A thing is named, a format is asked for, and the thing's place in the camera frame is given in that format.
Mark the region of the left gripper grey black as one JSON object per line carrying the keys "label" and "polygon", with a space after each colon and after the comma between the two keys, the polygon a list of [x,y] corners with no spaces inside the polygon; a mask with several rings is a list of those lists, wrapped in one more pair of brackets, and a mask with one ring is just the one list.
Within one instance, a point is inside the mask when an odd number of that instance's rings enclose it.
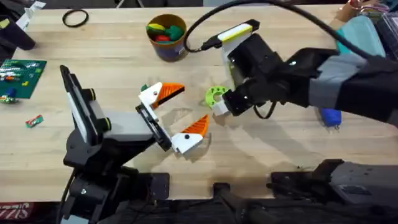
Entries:
{"label": "left gripper grey black", "polygon": [[[142,91],[139,99],[156,110],[183,91],[183,84],[158,82]],[[170,138],[142,104],[127,113],[103,111],[96,101],[90,108],[86,114],[82,105],[72,104],[75,127],[63,158],[66,166],[83,172],[114,172],[155,143],[165,151],[172,147],[184,154],[202,142],[209,124],[206,114]]]}

